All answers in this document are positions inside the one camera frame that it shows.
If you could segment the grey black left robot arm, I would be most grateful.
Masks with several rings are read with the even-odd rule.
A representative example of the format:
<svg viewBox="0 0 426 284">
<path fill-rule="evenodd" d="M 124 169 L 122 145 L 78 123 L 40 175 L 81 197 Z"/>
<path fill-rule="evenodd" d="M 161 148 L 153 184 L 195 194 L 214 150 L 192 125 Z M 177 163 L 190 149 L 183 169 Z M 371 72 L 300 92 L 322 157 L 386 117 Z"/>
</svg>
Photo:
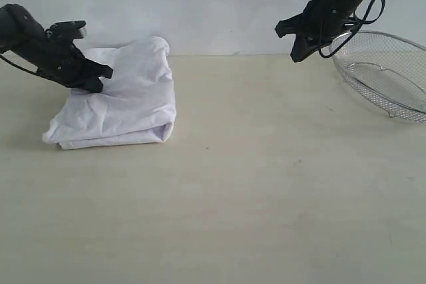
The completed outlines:
<svg viewBox="0 0 426 284">
<path fill-rule="evenodd" d="M 86 58 L 75 46 L 75 40 L 85 37 L 86 24 L 84 20 L 63 21 L 44 29 L 23 6 L 6 4 L 1 7 L 1 53 L 11 51 L 37 70 L 30 71 L 4 56 L 1 60 L 66 88 L 100 93 L 101 78 L 112 78 L 113 69 Z"/>
</svg>

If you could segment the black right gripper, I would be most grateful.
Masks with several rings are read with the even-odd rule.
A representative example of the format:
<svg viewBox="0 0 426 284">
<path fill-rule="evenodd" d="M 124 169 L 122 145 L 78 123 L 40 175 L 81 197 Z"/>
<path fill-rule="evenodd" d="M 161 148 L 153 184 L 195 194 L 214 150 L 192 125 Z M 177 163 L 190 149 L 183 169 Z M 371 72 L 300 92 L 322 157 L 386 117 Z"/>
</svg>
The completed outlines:
<svg viewBox="0 0 426 284">
<path fill-rule="evenodd" d="M 279 38 L 295 35 L 290 56 L 300 63 L 315 53 L 318 44 L 330 42 L 359 24 L 352 17 L 359 0 L 310 0 L 304 10 L 275 27 Z"/>
</svg>

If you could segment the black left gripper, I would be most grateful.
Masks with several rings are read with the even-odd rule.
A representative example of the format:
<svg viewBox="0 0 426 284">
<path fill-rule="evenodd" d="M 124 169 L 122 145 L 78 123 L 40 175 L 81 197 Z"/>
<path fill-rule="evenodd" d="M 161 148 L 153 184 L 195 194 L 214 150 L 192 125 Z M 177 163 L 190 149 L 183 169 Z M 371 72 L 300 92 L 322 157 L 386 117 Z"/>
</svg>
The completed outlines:
<svg viewBox="0 0 426 284">
<path fill-rule="evenodd" d="M 101 78 L 113 74 L 111 67 L 86 58 L 70 41 L 29 40 L 19 45 L 19 56 L 37 67 L 37 76 L 90 93 L 101 93 Z"/>
</svg>

